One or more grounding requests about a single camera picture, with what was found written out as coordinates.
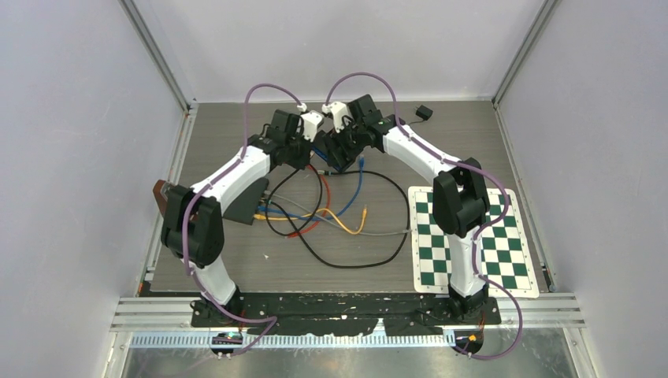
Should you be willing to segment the plain black network switch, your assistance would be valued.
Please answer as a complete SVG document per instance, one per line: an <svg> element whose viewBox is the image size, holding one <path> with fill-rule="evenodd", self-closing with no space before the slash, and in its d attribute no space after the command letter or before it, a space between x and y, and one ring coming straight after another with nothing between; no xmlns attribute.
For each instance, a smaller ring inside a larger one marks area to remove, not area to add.
<svg viewBox="0 0 668 378"><path fill-rule="evenodd" d="M254 181L231 202L223 213L223 219L239 224L252 225L254 215L268 186L269 180L265 177Z"/></svg>

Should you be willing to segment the black switch with blue ports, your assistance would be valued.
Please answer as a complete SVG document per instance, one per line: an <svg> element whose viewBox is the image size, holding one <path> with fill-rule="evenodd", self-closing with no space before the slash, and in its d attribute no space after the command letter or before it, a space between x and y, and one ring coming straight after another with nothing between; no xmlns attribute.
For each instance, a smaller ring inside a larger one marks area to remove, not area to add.
<svg viewBox="0 0 668 378"><path fill-rule="evenodd" d="M312 146L311 150L321 159L323 160L329 168L331 168L334 172L344 172L345 169L341 167L339 162L334 158L330 157L328 154L328 151L326 149L321 149L317 146Z"/></svg>

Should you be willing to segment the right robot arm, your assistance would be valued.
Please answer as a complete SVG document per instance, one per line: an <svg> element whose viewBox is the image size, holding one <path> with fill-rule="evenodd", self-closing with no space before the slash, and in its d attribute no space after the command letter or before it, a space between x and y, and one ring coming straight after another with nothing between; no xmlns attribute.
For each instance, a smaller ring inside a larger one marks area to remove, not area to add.
<svg viewBox="0 0 668 378"><path fill-rule="evenodd" d="M431 182L432 216L451 256L448 313L460 323L471 322L489 298L489 285L481 278L480 233L490 203L479 162L436 149L396 113L384 116L368 94L348 103L325 103L321 111L333 122L331 131L316 136L317 153L329 166L342 172L372 147Z"/></svg>

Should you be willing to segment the black power adapter with cord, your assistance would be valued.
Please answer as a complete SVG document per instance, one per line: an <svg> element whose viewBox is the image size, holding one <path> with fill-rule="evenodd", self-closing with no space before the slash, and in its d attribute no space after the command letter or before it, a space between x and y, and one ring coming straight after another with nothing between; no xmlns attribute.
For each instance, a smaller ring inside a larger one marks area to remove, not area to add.
<svg viewBox="0 0 668 378"><path fill-rule="evenodd" d="M433 110L428 106L419 105L414 109L414 118L412 120L406 120L405 124L412 125L425 123L432 118L433 114Z"/></svg>

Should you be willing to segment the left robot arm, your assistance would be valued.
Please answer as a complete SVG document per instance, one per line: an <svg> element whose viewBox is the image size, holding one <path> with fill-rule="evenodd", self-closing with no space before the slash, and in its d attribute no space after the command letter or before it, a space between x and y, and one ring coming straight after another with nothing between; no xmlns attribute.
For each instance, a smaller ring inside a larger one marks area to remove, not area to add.
<svg viewBox="0 0 668 378"><path fill-rule="evenodd" d="M185 187L159 180L154 195L163 216L160 240L180 259L198 284L211 315L224 326L241 316L238 285L230 278L221 252L225 210L251 184L280 165L305 169L324 117L277 110L262 133L247 138L239 152L204 180Z"/></svg>

